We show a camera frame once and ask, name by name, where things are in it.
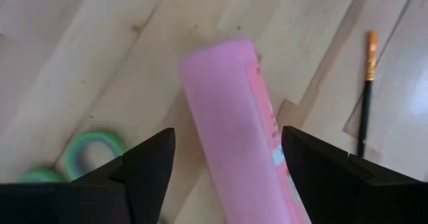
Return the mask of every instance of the green tape roll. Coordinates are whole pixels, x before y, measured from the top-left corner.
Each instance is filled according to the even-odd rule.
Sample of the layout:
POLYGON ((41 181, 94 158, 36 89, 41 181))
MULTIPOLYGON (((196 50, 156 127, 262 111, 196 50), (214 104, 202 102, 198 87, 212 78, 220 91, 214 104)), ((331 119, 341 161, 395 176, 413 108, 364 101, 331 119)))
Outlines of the green tape roll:
POLYGON ((75 138, 66 148, 66 172, 72 181, 86 174, 88 170, 83 163, 83 153, 92 143, 101 142, 106 145, 114 157, 125 152, 122 139, 115 132, 109 130, 99 130, 85 132, 75 138))
POLYGON ((39 183, 39 182, 62 182, 63 178, 54 170, 47 167, 37 167, 23 173, 19 178, 20 183, 39 183))

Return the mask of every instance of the pink pencil case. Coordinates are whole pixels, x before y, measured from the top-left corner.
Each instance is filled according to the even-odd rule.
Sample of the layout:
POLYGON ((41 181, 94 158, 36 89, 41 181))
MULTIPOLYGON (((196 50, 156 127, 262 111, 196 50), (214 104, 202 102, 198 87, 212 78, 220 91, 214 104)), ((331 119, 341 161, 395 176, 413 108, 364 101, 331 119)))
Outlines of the pink pencil case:
POLYGON ((179 71, 228 224, 310 223, 250 40, 199 50, 179 71))

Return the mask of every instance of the black paintbrush handle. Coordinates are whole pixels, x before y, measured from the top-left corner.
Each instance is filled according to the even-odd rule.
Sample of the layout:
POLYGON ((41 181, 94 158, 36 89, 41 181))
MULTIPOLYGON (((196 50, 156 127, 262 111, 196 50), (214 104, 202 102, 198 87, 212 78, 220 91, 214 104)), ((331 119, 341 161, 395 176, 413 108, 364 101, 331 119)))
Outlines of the black paintbrush handle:
POLYGON ((362 92, 361 119, 360 119, 360 128, 358 130, 358 146, 356 149, 356 155, 361 158, 364 156, 364 150, 366 148, 368 116, 370 112, 371 94, 372 94, 372 81, 366 80, 364 81, 364 90, 362 92))

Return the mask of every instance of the label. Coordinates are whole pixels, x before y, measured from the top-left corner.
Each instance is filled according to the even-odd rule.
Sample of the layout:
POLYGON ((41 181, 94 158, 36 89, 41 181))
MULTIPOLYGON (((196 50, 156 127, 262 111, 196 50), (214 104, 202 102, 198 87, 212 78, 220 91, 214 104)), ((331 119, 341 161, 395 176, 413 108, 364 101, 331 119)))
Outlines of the label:
POLYGON ((247 75, 292 220, 296 224, 310 223, 309 216, 287 168, 274 109, 272 108, 265 82, 260 73, 259 64, 248 65, 247 75))

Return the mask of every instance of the wooden floor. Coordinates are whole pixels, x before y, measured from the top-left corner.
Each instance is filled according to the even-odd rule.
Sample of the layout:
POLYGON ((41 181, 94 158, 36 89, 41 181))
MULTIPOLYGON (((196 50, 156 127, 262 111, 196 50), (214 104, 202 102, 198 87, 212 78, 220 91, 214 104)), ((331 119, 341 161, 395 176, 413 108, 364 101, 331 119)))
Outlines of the wooden floor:
POLYGON ((280 126, 354 152, 368 30, 379 61, 366 157, 428 181, 427 16, 426 0, 0 0, 0 181, 63 170, 64 147, 85 130, 113 129, 131 148, 175 127, 163 218, 225 223, 179 60, 252 39, 280 126))

